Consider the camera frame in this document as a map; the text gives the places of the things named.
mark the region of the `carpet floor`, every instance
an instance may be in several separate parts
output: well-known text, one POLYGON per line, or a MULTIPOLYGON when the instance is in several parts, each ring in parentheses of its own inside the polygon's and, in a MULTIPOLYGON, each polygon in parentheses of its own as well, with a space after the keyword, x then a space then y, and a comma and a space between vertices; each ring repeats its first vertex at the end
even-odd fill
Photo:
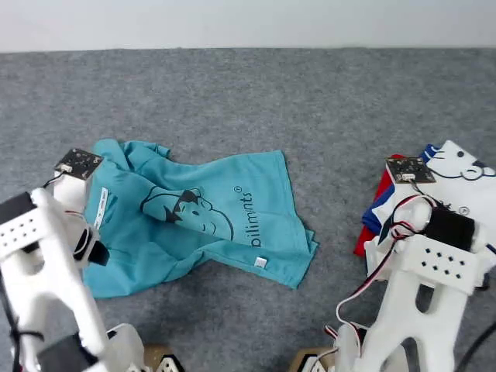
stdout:
MULTIPOLYGON (((98 301, 105 324, 132 323, 187 371, 286 371, 296 352, 330 343, 334 308, 363 279, 353 255, 384 158, 451 139, 496 167, 496 50, 109 50, 0 54, 0 198, 41 185, 72 146, 147 140, 200 164, 281 149, 298 214, 316 231, 298 290, 208 262, 129 298, 98 301)), ((384 285, 343 314, 371 324, 384 285)), ((496 317, 496 288, 474 294, 459 360, 496 317)), ((67 314, 60 306, 55 314, 67 314)), ((52 316, 48 337, 74 331, 52 316)), ((469 371, 496 363, 496 335, 469 371)), ((9 330, 0 316, 0 369, 9 330)))

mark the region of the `black wire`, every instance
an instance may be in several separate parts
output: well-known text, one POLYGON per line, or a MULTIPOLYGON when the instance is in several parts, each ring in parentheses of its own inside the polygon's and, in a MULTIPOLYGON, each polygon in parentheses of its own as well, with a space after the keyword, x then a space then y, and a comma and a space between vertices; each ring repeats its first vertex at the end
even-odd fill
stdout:
POLYGON ((45 182, 42 186, 42 188, 47 188, 49 184, 51 184, 52 182, 54 182, 55 180, 58 180, 60 177, 62 177, 66 172, 62 171, 60 172, 57 176, 55 176, 54 178, 51 178, 49 179, 47 182, 45 182))
POLYGON ((12 339, 12 344, 14 345, 14 361, 12 363, 12 372, 21 372, 21 337, 22 336, 33 336, 44 341, 43 334, 35 331, 19 331, 17 327, 17 321, 14 317, 10 301, 7 298, 7 291, 5 289, 5 282, 3 280, 3 274, 0 270, 0 301, 2 301, 2 306, 5 311, 5 317, 10 325, 10 338, 12 339))
POLYGON ((434 202, 436 202, 436 204, 437 204, 436 207, 447 208, 446 205, 444 205, 442 202, 440 202, 439 200, 437 200, 433 196, 426 194, 424 191, 420 190, 419 185, 415 182, 415 180, 409 180, 409 182, 410 182, 410 185, 412 186, 412 188, 415 191, 417 191, 420 195, 429 196, 432 200, 434 200, 434 202))
POLYGON ((474 354, 477 352, 479 347, 481 347, 481 345, 484 343, 484 341, 494 331, 496 331, 496 322, 494 322, 489 327, 487 327, 486 330, 483 331, 479 337, 477 337, 477 339, 470 346, 470 348, 467 350, 465 355, 463 355, 463 358, 460 361, 460 364, 458 364, 458 367, 455 369, 455 372, 464 372, 467 369, 467 365, 472 360, 472 357, 474 356, 474 354))

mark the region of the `cartoon face print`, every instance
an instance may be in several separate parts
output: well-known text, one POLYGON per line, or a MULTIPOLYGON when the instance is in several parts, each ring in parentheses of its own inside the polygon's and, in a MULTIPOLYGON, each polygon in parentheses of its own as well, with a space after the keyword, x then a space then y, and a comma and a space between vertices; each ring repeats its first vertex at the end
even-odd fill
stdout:
POLYGON ((446 141, 440 150, 434 148, 433 156, 429 156, 429 169, 443 178, 463 178, 476 181, 481 177, 496 177, 494 170, 470 155, 452 141, 446 141))
POLYGON ((141 202, 140 209, 155 218, 187 229, 223 239, 233 240, 234 237, 233 224, 227 215, 215 209, 197 188, 182 192, 160 192, 154 186, 141 202))
POLYGON ((179 226, 223 239, 233 239, 233 227, 227 216, 201 196, 180 198, 174 214, 179 217, 175 222, 179 226))

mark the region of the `blue fabric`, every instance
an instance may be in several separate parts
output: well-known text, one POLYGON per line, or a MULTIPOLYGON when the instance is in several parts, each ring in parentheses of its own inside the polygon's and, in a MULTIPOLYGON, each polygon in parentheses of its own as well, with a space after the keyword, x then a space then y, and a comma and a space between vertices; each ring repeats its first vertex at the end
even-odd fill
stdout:
MULTIPOLYGON (((425 147, 425 150, 420 154, 420 157, 427 163, 431 157, 435 156, 437 150, 439 150, 439 147, 428 144, 425 147)), ((387 190, 383 192, 379 198, 377 198, 377 200, 365 211, 362 216, 362 223, 376 235, 379 235, 381 232, 382 225, 372 210, 387 202, 393 194, 394 184, 387 188, 387 190)))
POLYGON ((296 215, 281 151, 177 164, 155 143, 103 139, 85 216, 95 221, 108 189, 100 234, 106 267, 84 281, 97 298, 129 295, 216 260, 296 288, 317 243, 296 215), (265 268, 255 260, 267 260, 265 268))

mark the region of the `white wall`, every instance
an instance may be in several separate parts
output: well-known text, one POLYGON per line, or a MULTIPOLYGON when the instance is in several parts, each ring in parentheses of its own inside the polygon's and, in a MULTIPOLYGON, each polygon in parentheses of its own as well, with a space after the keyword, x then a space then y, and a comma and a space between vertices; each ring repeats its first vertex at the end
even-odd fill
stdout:
POLYGON ((496 46, 495 0, 0 0, 0 51, 496 46))

